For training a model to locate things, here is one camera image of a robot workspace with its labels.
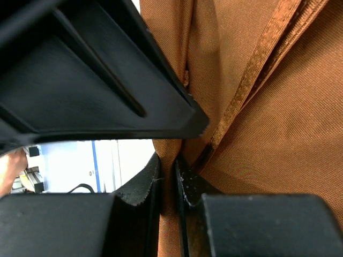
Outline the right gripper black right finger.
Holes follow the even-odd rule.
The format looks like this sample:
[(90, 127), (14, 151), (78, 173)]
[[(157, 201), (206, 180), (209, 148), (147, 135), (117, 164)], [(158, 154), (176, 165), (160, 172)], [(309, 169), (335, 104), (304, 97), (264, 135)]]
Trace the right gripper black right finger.
[(224, 194), (175, 161), (181, 256), (342, 256), (342, 230), (312, 194)]

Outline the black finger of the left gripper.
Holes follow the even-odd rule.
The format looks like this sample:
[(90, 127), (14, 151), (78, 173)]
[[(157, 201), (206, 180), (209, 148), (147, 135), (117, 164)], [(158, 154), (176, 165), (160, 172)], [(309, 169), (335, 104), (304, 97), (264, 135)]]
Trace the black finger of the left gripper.
[(208, 124), (131, 1), (1, 1), (2, 154)]

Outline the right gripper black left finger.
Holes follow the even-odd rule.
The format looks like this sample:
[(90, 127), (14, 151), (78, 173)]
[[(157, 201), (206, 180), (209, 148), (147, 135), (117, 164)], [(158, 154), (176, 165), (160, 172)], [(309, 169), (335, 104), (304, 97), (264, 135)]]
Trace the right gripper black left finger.
[(1, 256), (157, 256), (160, 159), (112, 193), (1, 198)]

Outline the orange-brown cloth napkin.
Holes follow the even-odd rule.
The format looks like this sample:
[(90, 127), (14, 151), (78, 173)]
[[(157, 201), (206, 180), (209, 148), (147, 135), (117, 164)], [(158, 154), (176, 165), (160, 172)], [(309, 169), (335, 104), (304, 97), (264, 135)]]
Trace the orange-brown cloth napkin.
[(156, 140), (159, 256), (179, 256), (172, 165), (225, 193), (312, 193), (342, 221), (342, 1), (141, 1), (176, 75), (210, 119)]

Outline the person's bare hand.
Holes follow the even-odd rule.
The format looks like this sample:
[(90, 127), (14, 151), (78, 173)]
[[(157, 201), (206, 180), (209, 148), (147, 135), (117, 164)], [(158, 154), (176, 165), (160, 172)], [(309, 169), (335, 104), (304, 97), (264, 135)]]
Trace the person's bare hand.
[(13, 183), (28, 166), (27, 155), (22, 148), (6, 154), (6, 163), (1, 178), (1, 197), (10, 194)]

